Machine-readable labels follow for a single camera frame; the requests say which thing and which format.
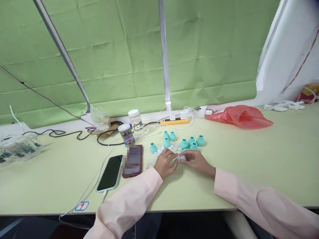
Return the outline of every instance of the phone screen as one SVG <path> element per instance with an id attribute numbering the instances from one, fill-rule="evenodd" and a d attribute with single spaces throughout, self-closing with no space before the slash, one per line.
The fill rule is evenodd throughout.
<path id="1" fill-rule="evenodd" d="M 101 177 L 100 183 L 97 186 L 97 191 L 112 188 L 116 185 L 117 177 L 119 175 L 123 155 L 111 157 L 106 164 L 104 173 Z"/>

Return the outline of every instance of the person's hand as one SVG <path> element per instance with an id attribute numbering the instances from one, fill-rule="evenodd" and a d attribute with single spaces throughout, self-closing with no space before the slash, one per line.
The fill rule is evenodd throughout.
<path id="1" fill-rule="evenodd" d="M 178 153 L 174 154 L 168 148 L 165 148 L 163 152 L 161 152 L 161 154 L 157 157 L 154 168 L 163 180 L 167 176 L 172 175 L 175 172 L 178 165 L 178 160 L 175 160 L 172 167 L 169 166 L 169 163 L 177 156 Z"/>
<path id="2" fill-rule="evenodd" d="M 216 168 L 211 166 L 204 156 L 201 154 L 199 150 L 185 150 L 184 152 L 180 153 L 180 156 L 184 155 L 186 160 L 181 159 L 180 163 L 187 165 L 196 171 L 203 173 L 211 178 L 215 178 Z"/>

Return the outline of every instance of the yellow power strip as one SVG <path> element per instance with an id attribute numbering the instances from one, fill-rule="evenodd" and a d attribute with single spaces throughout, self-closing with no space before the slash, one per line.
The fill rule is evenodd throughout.
<path id="1" fill-rule="evenodd" d="M 172 124 L 183 124 L 183 123 L 188 123 L 188 118 L 187 119 L 176 119 L 171 121 L 170 119 L 163 119 L 160 121 L 160 124 L 168 124 L 168 125 L 172 125 Z"/>

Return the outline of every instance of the desk surface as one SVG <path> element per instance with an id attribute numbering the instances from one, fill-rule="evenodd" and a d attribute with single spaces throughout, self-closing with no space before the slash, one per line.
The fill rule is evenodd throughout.
<path id="1" fill-rule="evenodd" d="M 247 181 L 274 187 L 299 205 L 319 207 L 319 104 L 304 110 L 263 114 L 274 122 L 272 127 L 243 130 L 196 119 L 191 127 L 174 131 L 178 143 L 182 138 L 204 135 L 207 146 L 200 151 L 213 166 Z M 170 128 L 159 126 L 154 132 L 165 130 Z M 105 143 L 117 138 L 120 135 L 114 133 Z M 75 135 L 43 135 L 40 139 L 47 144 L 41 155 L 0 168 L 0 215 L 65 213 L 78 202 L 101 165 L 105 146 L 96 142 L 96 136 L 83 141 Z M 153 157 L 149 151 L 151 142 L 162 145 L 163 133 L 136 140 L 136 144 L 144 146 L 143 164 Z M 126 148 L 120 145 L 114 147 L 110 156 L 125 153 Z M 117 189 L 128 181 L 121 177 Z M 148 211 L 235 209 L 214 195 L 213 188 L 213 180 L 179 164 L 164 181 Z M 117 189 L 109 191 L 106 198 Z M 94 189 L 87 199 L 90 205 L 85 213 L 95 213 L 101 199 L 102 194 Z"/>

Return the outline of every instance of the pink sleeve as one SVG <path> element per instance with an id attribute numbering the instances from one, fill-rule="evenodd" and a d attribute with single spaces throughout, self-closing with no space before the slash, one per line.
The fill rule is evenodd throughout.
<path id="1" fill-rule="evenodd" d="M 144 215 L 162 182 L 153 167 L 133 178 L 99 207 L 84 238 L 122 238 Z"/>
<path id="2" fill-rule="evenodd" d="M 214 193 L 278 239 L 319 238 L 319 215 L 271 187 L 249 184 L 216 168 Z"/>

